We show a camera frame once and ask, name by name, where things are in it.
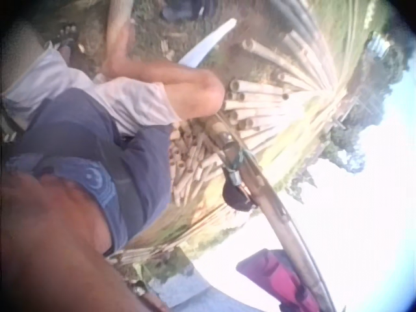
person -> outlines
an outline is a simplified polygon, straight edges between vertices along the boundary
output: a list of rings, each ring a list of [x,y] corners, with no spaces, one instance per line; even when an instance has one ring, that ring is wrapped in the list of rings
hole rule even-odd
[[[148,311],[103,255],[166,209],[171,124],[214,114],[224,87],[208,70],[130,59],[129,25],[94,81],[68,67],[70,44],[44,50],[29,25],[16,25],[1,66],[2,104],[25,130],[2,172],[5,302]]]

bare foot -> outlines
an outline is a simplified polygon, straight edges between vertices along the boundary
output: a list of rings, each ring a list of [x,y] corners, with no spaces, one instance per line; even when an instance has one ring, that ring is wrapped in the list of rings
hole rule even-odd
[[[128,21],[120,31],[114,47],[107,51],[107,58],[101,67],[101,73],[108,78],[116,78],[118,68],[124,66],[129,60],[129,54],[134,48],[135,42],[135,25]]]

ground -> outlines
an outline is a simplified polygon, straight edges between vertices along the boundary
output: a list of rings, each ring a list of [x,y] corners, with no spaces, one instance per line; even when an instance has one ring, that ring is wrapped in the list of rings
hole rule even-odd
[[[363,31],[362,25],[369,0],[309,1],[342,79],[336,92],[320,94],[307,103],[304,118],[281,133],[276,138],[276,143],[263,154],[261,165],[268,168],[265,173],[270,182],[276,185],[276,189],[282,189],[298,169],[303,167],[304,159],[319,146],[318,137],[337,110],[343,97],[343,89],[358,63],[368,33],[374,29],[381,29],[383,25],[388,10],[380,2],[378,1],[376,6],[371,28]],[[208,55],[201,67],[212,69],[225,85],[234,77],[275,83],[274,77],[279,69],[240,48],[240,43],[246,38],[253,38],[271,49],[278,48],[280,34],[285,30],[285,26],[280,24],[280,19],[270,11],[267,1],[223,0],[219,1],[218,10],[213,18],[173,24],[160,19],[159,12],[162,6],[162,0],[135,1],[134,57],[151,60],[170,54],[172,61],[178,61],[219,25],[229,18],[236,18],[236,28]],[[81,30],[80,43],[86,49],[86,71],[93,77],[99,71],[105,56],[108,7],[108,0],[55,1],[50,7],[39,10],[34,24],[48,40],[57,33],[62,22],[76,22]],[[156,246],[175,240],[192,226],[203,224],[207,216],[213,213],[222,217],[214,218],[209,222],[209,227],[200,231],[198,236],[191,237],[186,245],[189,250],[195,250],[199,243],[204,245],[206,242],[215,241],[218,233],[228,228],[228,220],[234,217],[234,212],[222,205],[221,188],[218,187],[222,186],[222,182],[221,178],[214,180],[186,207],[169,207],[162,218],[129,247]]]

sky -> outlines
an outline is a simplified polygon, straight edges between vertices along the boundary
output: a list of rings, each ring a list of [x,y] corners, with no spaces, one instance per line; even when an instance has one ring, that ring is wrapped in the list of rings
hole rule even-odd
[[[325,160],[309,171],[305,205],[279,194],[307,242],[337,309],[405,311],[416,294],[416,60],[392,87],[379,126],[361,134],[364,171],[352,175]],[[264,216],[250,220],[194,265],[214,287],[262,311],[275,299],[242,277],[237,263],[280,248]]]

knee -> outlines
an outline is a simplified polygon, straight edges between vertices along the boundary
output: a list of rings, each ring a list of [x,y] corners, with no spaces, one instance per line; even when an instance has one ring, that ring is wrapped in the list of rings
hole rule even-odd
[[[210,116],[218,112],[222,106],[225,96],[225,88],[221,80],[211,71],[201,73],[202,88],[205,101],[201,105],[201,115]]]

